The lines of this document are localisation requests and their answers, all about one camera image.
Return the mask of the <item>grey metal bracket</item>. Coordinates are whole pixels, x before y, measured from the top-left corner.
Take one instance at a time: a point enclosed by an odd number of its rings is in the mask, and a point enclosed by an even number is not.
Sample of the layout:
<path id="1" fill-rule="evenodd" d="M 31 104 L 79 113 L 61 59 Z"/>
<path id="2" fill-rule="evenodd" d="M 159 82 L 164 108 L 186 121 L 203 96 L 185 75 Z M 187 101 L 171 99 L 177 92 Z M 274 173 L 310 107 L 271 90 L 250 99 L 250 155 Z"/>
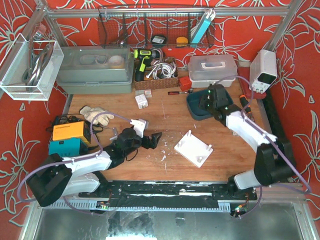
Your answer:
<path id="1" fill-rule="evenodd" d="M 118 131 L 115 127 L 112 128 L 112 137 L 109 138 L 110 141 L 114 141 L 118 138 Z"/>

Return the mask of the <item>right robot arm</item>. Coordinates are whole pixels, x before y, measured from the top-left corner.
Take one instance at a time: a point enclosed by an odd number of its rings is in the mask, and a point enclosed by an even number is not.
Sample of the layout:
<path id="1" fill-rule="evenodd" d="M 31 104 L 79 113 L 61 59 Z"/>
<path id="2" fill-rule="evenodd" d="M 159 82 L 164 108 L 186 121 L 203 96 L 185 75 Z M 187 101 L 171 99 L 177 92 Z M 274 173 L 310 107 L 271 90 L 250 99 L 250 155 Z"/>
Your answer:
<path id="1" fill-rule="evenodd" d="M 221 84 L 210 84 L 199 100 L 199 108 L 239 135 L 255 152 L 252 170 L 228 178 L 228 193 L 235 197 L 259 186 L 269 186 L 294 175 L 296 162 L 291 143 L 278 139 L 249 119 L 235 105 Z"/>

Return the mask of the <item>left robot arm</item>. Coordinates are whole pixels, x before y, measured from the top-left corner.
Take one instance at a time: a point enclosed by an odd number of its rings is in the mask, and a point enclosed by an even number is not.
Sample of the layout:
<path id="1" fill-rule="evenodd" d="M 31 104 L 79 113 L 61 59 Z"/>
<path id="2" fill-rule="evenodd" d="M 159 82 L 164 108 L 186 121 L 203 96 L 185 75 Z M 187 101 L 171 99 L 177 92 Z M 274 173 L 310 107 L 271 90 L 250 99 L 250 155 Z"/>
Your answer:
<path id="1" fill-rule="evenodd" d="M 99 172 L 118 167 L 140 147 L 155 149 L 161 137 L 161 132 L 139 136 L 133 128 L 125 128 L 117 139 L 100 151 L 76 157 L 49 155 L 26 183 L 41 207 L 68 195 L 93 193 L 103 183 Z"/>

